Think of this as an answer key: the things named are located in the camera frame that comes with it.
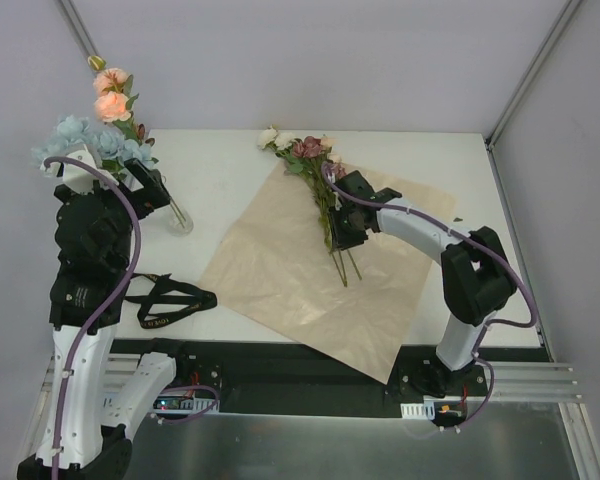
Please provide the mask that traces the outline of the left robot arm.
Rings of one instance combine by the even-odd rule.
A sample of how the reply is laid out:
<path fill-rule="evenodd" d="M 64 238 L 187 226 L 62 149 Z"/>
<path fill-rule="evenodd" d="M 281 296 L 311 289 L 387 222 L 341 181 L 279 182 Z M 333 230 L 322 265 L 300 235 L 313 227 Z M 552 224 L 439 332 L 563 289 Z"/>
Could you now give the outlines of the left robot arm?
<path fill-rule="evenodd" d="M 156 170 L 126 162 L 141 187 L 132 191 L 107 172 L 69 157 L 50 157 L 63 174 L 86 174 L 86 190 L 67 180 L 54 191 L 61 206 L 54 239 L 60 262 L 50 291 L 54 376 L 49 416 L 41 444 L 17 469 L 19 479 L 121 479 L 133 438 L 164 387 L 179 389 L 191 377 L 190 363 L 154 352 L 105 405 L 104 373 L 128 285 L 141 248 L 140 219 L 168 205 Z"/>

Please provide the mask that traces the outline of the peach rose stem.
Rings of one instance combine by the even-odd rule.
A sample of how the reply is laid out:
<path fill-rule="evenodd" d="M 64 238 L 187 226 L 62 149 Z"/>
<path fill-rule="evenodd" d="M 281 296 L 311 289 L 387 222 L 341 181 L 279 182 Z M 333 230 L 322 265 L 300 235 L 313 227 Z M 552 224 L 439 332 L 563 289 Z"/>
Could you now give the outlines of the peach rose stem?
<path fill-rule="evenodd" d="M 97 55 L 88 56 L 87 64 L 95 74 L 96 119 L 104 125 L 97 134 L 103 167 L 118 178 L 129 175 L 125 163 L 130 160 L 139 160 L 148 169 L 155 168 L 159 162 L 152 152 L 155 139 L 136 119 L 133 109 L 139 99 L 134 92 L 133 75 L 121 68 L 108 67 Z"/>

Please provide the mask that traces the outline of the black ribbon gold lettering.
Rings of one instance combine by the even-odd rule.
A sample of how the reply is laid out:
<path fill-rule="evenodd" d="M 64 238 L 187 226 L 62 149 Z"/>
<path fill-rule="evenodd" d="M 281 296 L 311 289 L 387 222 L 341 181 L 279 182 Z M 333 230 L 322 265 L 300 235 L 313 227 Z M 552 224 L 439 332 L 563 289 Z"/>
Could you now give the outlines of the black ribbon gold lettering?
<path fill-rule="evenodd" d="M 125 300 L 139 306 L 136 318 L 144 330 L 164 328 L 218 306 L 214 292 L 173 280 L 170 274 L 134 273 L 131 276 L 132 280 L 139 278 L 148 280 L 153 287 L 146 295 L 126 295 Z"/>

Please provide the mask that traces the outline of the orange wrapping paper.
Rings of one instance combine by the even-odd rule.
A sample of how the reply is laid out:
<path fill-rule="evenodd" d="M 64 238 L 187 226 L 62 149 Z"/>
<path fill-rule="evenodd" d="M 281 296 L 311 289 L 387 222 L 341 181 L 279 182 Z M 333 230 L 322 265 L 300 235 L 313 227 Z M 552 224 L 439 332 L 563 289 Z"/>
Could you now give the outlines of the orange wrapping paper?
<path fill-rule="evenodd" d="M 305 183 L 268 159 L 257 191 L 201 276 L 220 304 L 386 382 L 403 345 L 435 345 L 449 313 L 440 272 L 415 247 L 373 234 L 340 278 Z"/>

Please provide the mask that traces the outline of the artificial flower bunch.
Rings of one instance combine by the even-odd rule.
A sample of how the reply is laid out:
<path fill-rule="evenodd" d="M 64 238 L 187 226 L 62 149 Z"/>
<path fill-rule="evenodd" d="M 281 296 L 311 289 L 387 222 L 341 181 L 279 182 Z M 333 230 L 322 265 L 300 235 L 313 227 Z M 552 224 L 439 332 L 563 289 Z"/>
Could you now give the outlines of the artificial flower bunch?
<path fill-rule="evenodd" d="M 285 166 L 285 173 L 301 178 L 309 188 L 313 202 L 319 211 L 318 222 L 323 234 L 323 242 L 333 261 L 340 281 L 348 286 L 344 259 L 335 253 L 329 210 L 336 207 L 336 194 L 328 186 L 322 174 L 322 165 L 327 164 L 330 179 L 334 182 L 346 174 L 341 157 L 333 152 L 335 141 L 328 136 L 304 138 L 292 132 L 281 131 L 273 125 L 264 129 L 258 136 L 257 147 L 271 151 Z"/>

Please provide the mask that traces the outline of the blue flower stem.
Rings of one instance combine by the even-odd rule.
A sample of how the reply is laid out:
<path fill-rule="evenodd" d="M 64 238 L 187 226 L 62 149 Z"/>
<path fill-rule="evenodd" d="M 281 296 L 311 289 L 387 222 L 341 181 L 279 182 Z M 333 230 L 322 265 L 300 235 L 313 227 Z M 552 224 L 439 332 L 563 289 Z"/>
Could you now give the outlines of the blue flower stem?
<path fill-rule="evenodd" d="M 96 164 L 118 179 L 128 175 L 125 162 L 137 159 L 152 170 L 158 160 L 152 155 L 151 146 L 127 139 L 115 128 L 93 124 L 87 117 L 70 115 L 60 120 L 48 139 L 31 151 L 37 164 L 49 157 L 67 156 L 77 147 L 86 146 Z"/>

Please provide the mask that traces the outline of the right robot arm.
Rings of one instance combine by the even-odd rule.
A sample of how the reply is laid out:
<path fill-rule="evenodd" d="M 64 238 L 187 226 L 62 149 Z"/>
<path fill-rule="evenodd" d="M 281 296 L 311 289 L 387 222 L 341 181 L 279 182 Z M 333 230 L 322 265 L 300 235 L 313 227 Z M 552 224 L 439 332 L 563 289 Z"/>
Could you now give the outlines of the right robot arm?
<path fill-rule="evenodd" d="M 340 205 L 329 210 L 329 219 L 336 249 L 359 246 L 372 231 L 405 242 L 440 267 L 450 317 L 434 357 L 409 378 L 412 388 L 423 395 L 453 394 L 475 364 L 486 322 L 517 290 L 500 264 L 506 256 L 498 234 L 488 227 L 454 234 L 401 193 L 374 190 L 357 170 L 337 180 L 335 192 Z"/>

